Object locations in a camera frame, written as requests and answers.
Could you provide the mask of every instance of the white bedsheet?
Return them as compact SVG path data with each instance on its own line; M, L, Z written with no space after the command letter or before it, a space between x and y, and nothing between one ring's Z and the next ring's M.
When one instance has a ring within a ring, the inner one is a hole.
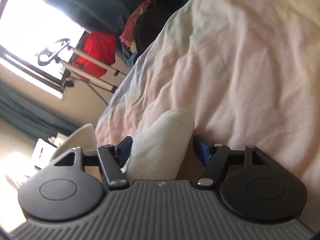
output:
M231 149L254 144L299 177L308 189L301 219L319 230L319 73L320 0L190 0L119 87L98 144L186 109L195 134ZM182 176L198 175L191 152L184 165Z

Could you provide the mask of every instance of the black bag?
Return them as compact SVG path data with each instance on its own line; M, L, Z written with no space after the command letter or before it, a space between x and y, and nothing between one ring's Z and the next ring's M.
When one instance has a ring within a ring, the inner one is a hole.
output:
M151 0L147 10L137 19L134 40L140 56L157 38L165 23L174 13L173 8L180 0Z

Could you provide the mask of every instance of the wall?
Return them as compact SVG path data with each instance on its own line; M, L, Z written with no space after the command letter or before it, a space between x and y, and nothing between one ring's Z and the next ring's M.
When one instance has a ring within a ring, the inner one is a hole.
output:
M124 73L130 71L119 58L116 58L116 63L113 67ZM29 83L2 65L0 65L0 73L0 80L10 85L18 93L47 111L78 126L85 123L96 125L101 113L106 108L105 104L81 81L76 81L74 88L66 88L63 98L59 99ZM122 82L120 77L115 77L111 73L104 75L103 80L116 86L119 86ZM101 89L97 90L107 102L110 101L112 93Z
M18 203L17 191L5 178L8 156L30 158L36 142L0 119L0 226L11 231L25 221Z

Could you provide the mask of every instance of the red backpack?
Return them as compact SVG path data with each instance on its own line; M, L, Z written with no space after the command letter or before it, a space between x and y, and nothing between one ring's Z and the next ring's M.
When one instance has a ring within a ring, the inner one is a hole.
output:
M92 32L79 41L77 49L109 66L116 62L116 38L114 35ZM106 69L76 54L74 54L72 62L75 67L79 67L97 78L107 73Z

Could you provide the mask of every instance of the pink clothing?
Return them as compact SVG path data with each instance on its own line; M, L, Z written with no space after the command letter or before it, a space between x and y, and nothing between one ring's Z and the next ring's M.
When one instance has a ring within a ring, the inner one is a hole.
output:
M140 4L138 8L135 9L134 12L129 16L124 26L124 31L119 38L120 41L124 43L128 48L131 46L131 42L134 38L134 26L136 25L137 19L146 11L150 3L151 0L146 0L145 2Z

